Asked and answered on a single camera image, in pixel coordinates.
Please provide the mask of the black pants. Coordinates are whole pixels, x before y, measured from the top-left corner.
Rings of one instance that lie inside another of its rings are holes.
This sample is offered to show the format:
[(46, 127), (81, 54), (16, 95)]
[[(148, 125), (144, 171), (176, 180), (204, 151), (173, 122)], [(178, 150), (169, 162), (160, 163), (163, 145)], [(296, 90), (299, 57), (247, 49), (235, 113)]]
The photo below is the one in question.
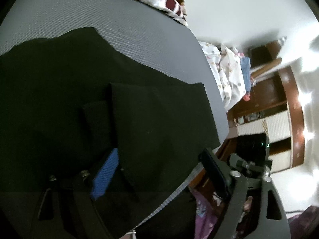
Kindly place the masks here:
[(132, 60), (91, 27), (23, 42), (1, 55), (1, 238), (120, 238), (219, 144), (203, 84)]

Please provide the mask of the purple floral cloth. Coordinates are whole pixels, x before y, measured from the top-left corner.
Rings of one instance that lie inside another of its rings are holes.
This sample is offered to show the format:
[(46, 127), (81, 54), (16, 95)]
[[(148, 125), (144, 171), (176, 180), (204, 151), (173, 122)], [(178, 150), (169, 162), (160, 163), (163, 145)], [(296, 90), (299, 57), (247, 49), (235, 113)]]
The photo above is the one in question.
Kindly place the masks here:
[(191, 190), (196, 200), (195, 239), (208, 238), (217, 224), (218, 218), (224, 208), (224, 202), (216, 193), (209, 201), (197, 190)]

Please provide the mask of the brown wooden cabinet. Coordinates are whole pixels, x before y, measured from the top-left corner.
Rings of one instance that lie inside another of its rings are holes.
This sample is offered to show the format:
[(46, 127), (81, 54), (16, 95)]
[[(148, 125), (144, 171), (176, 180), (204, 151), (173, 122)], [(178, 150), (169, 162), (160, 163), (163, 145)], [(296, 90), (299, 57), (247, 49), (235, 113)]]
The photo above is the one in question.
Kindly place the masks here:
[(232, 136), (268, 136), (273, 173), (303, 164), (305, 153), (296, 80), (290, 66), (280, 66), (285, 42), (286, 37), (282, 37), (248, 51), (251, 90), (227, 114)]

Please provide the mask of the grey mesh mattress pad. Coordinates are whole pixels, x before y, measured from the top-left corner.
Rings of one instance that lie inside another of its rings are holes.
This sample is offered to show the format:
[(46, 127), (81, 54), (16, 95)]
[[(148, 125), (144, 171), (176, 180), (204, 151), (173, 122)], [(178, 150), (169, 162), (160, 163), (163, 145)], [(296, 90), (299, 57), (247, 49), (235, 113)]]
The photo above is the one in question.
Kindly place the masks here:
[[(228, 132), (226, 113), (196, 37), (147, 5), (133, 0), (17, 0), (1, 25), (1, 55), (29, 40), (53, 39), (88, 27), (142, 65), (187, 84), (203, 84), (221, 144)], [(198, 161), (191, 174), (199, 168)], [(133, 228), (138, 236), (193, 238), (196, 200), (188, 189), (189, 176)]]

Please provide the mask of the blue folded garment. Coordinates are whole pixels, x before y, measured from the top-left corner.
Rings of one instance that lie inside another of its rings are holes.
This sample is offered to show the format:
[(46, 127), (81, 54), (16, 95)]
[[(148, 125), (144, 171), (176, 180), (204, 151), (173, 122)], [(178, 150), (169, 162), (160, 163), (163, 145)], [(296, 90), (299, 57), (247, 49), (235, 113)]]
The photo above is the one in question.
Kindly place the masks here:
[(249, 57), (242, 57), (241, 58), (241, 70), (242, 70), (242, 74), (243, 74), (243, 80), (244, 80), (246, 93), (250, 93), (250, 91), (251, 91), (251, 81), (250, 81), (251, 63), (250, 63)]

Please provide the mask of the white dotted bedsheet pile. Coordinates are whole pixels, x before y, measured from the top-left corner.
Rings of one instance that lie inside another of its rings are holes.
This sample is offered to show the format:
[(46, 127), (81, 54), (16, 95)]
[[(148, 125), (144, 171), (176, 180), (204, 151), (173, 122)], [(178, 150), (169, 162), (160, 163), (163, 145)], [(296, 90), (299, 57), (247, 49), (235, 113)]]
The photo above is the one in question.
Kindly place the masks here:
[(215, 78), (226, 111), (235, 106), (247, 93), (241, 68), (242, 56), (237, 48), (199, 42)]

